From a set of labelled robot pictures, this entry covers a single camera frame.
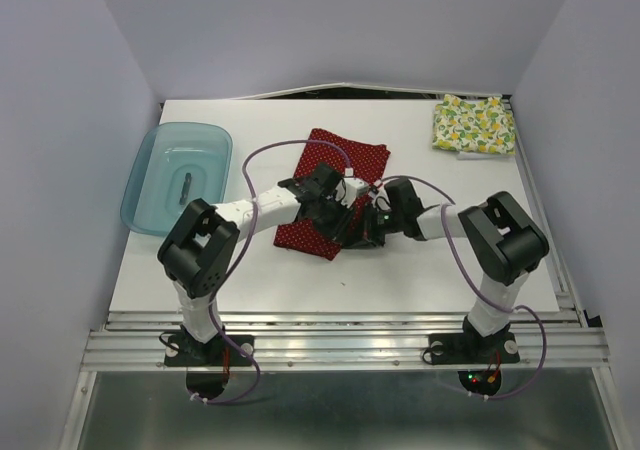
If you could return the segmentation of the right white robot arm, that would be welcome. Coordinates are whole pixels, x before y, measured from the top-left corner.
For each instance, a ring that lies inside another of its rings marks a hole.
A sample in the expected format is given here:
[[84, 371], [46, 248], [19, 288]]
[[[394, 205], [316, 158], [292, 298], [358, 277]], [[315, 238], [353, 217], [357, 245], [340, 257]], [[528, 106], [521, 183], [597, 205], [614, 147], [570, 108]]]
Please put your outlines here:
[[468, 241], [482, 270], [475, 284], [467, 270], [463, 279], [476, 296], [458, 333], [429, 336], [422, 359], [430, 365], [494, 364], [520, 360], [510, 331], [510, 316], [528, 276], [549, 252], [549, 243], [537, 224], [514, 197], [501, 191], [479, 205], [458, 210], [453, 204], [422, 204], [410, 177], [385, 180], [385, 206], [365, 205], [362, 218], [347, 237], [345, 248], [378, 248], [387, 236], [402, 234], [415, 241]]

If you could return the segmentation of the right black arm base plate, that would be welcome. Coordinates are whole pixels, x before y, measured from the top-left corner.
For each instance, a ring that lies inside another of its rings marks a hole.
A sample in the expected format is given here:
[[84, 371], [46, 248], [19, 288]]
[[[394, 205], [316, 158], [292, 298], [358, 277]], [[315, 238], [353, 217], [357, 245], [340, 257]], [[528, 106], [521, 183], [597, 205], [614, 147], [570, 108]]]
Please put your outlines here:
[[515, 336], [510, 332], [490, 337], [475, 337], [463, 333], [432, 334], [428, 337], [428, 345], [421, 357], [426, 364], [435, 366], [471, 367], [520, 362]]

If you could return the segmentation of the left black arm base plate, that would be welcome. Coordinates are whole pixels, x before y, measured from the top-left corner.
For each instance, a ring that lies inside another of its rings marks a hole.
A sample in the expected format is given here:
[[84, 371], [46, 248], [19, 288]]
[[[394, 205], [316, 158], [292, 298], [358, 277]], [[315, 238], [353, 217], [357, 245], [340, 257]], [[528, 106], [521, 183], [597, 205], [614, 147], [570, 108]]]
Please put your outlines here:
[[159, 336], [165, 347], [167, 367], [251, 367], [252, 363], [220, 336], [203, 344], [183, 332], [166, 332]]

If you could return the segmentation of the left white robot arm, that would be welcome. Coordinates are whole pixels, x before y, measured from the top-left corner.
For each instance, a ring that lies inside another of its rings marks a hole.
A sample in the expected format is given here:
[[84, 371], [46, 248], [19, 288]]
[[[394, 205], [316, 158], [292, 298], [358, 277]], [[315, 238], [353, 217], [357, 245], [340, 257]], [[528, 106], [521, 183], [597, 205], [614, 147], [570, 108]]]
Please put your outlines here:
[[237, 268], [255, 234], [298, 221], [338, 241], [355, 213], [367, 184], [348, 168], [325, 163], [310, 175], [278, 182], [258, 196], [212, 205], [189, 203], [160, 246], [157, 258], [177, 293], [183, 321], [181, 335], [168, 343], [189, 352], [199, 363], [215, 362], [222, 352], [216, 295]]

